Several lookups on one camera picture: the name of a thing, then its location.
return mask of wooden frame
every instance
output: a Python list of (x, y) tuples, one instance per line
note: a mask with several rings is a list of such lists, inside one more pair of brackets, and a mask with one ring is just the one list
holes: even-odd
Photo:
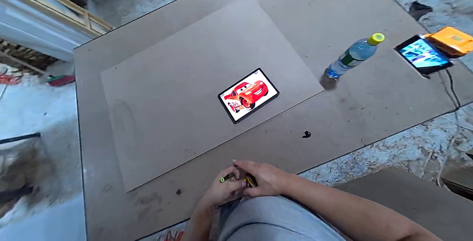
[[(75, 14), (76, 17), (71, 14), (65, 13), (64, 11), (58, 9), (54, 4), (47, 2), (46, 0), (22, 0), (35, 8), (50, 14), (54, 18), (63, 21), (66, 24), (70, 24), (74, 27), (77, 27), (85, 32), (92, 34), (94, 36), (103, 35), (111, 30), (113, 26), (102, 20), (101, 18), (92, 15), (86, 9), (76, 5), (70, 0), (55, 0), (70, 9), (71, 14)], [(94, 27), (94, 24), (98, 24), (100, 28)]]

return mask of concrete floor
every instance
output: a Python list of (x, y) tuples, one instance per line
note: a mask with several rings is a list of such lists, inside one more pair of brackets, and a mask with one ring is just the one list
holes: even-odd
[[(120, 26), (174, 0), (93, 1), (100, 16), (112, 25)], [(396, 1), (408, 10), (411, 2), (416, 0)], [(417, 1), (433, 8), (433, 12), (419, 20), (429, 32), (454, 26), (473, 34), (473, 0)], [(461, 60), (473, 70), (473, 54)], [(68, 69), (70, 65), (60, 64), (57, 68), (61, 67)], [(0, 120), (3, 123), (0, 138), (42, 132), (41, 142), (33, 142), (31, 146), (38, 148), (44, 162), (50, 163), (43, 172), (45, 175), (37, 178), (38, 183), (44, 186), (40, 193), (22, 199), (0, 219), (1, 239), (84, 240), (85, 221), (83, 213), (77, 212), (83, 210), (83, 200), (74, 85), (52, 88), (34, 76), (28, 77), (18, 86), (7, 87), (0, 96)], [(468, 105), (454, 114), (437, 117), (312, 168), (301, 176), (334, 185), (388, 166), (399, 166), (418, 177), (438, 183), (438, 177), (445, 169), (473, 165), (473, 161), (464, 154), (471, 149), (473, 105)], [(64, 216), (69, 213), (76, 216)], [(21, 230), (30, 225), (39, 225), (42, 230), (30, 233)], [(172, 230), (182, 229), (185, 225), (180, 224)], [(156, 240), (160, 234), (144, 240)]]

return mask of lightning mcqueen image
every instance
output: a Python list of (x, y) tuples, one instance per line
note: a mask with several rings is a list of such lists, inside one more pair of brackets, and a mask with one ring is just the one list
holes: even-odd
[(263, 81), (256, 81), (253, 85), (242, 82), (223, 98), (227, 101), (228, 106), (237, 113), (241, 109), (253, 109), (257, 100), (267, 94), (268, 86)]

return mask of cardboard sheet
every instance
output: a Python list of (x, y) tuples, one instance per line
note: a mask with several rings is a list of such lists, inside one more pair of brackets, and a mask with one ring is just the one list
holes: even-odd
[(390, 167), (336, 188), (391, 208), (442, 240), (472, 239), (473, 202), (407, 171)]
[[(257, 68), (280, 95), (234, 125), (219, 94)], [(102, 83), (126, 191), (323, 90), (256, 0), (231, 3), (103, 71)]]
[[(335, 89), (125, 192), (101, 72), (236, 1), (177, 0), (74, 50), (89, 240), (136, 240), (188, 219), (232, 159), (299, 173), (454, 108), (444, 71), (425, 79), (393, 50), (427, 32), (394, 0), (257, 0), (316, 78), (354, 41), (376, 32), (386, 40)], [(471, 71), (449, 70), (462, 105), (473, 101)]]

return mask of smartphone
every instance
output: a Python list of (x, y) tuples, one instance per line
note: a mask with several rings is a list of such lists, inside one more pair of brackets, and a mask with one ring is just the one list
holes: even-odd
[(435, 50), (419, 35), (399, 44), (395, 50), (422, 75), (428, 75), (453, 66), (448, 57)]

